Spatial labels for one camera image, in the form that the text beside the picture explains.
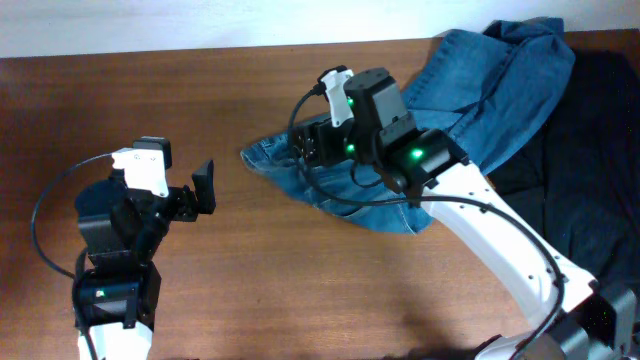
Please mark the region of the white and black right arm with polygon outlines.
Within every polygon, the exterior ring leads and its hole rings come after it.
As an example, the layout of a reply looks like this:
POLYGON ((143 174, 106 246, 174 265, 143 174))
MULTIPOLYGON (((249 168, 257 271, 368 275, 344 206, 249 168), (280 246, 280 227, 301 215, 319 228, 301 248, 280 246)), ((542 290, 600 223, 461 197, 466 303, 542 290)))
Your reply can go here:
POLYGON ((628 359, 636 297, 595 277, 549 245, 491 187, 447 134, 421 130, 395 79, 383 68, 325 71, 312 89, 329 115, 290 126, 290 151, 302 172, 350 159, 370 165, 397 203, 425 210, 457 235, 500 280, 529 327, 496 335, 472 359, 628 359))

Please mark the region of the blue denim jeans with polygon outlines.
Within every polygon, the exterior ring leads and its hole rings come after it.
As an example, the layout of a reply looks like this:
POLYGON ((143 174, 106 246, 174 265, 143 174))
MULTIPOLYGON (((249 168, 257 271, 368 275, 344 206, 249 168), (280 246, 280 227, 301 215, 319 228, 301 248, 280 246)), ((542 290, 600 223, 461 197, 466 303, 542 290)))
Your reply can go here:
MULTIPOLYGON (((444 131, 488 174, 511 158, 558 105, 576 57, 564 40, 561 18, 496 20, 484 32, 449 31, 403 100, 421 129, 444 131)), ((298 172, 286 133, 263 138, 240 152, 244 165, 289 197, 356 226, 415 235, 431 217, 407 204, 370 207, 393 198, 369 166, 351 175, 350 161, 312 174, 327 193, 361 202, 340 204, 318 193, 298 172)))

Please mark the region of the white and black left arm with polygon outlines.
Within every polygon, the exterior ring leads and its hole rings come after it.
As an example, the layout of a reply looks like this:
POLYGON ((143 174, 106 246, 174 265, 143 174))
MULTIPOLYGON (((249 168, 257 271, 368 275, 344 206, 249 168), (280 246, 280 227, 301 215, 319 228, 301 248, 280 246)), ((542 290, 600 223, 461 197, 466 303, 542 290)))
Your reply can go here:
POLYGON ((152 258, 171 223, 214 212, 213 175, 214 164, 206 161, 192 187, 157 197, 128 188, 123 171, 115 170, 77 196, 86 247, 76 260, 71 301, 81 358, 147 358, 162 281, 152 258))

